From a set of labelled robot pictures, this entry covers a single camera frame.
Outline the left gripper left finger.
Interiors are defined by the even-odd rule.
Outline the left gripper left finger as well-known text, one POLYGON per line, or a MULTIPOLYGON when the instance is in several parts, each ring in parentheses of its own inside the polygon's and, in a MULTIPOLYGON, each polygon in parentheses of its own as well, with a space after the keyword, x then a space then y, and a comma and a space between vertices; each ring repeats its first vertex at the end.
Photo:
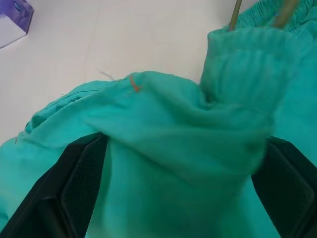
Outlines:
POLYGON ((2 238, 83 238, 100 190, 107 136, 70 143, 33 185, 0 233, 2 238))

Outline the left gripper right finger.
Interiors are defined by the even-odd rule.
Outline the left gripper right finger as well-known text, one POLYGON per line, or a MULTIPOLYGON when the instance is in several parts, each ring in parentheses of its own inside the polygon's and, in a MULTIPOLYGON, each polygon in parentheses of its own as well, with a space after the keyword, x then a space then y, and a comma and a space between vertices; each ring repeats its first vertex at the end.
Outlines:
POLYGON ((317 168, 296 146, 271 136, 264 161, 251 178, 282 238, 317 236, 317 168))

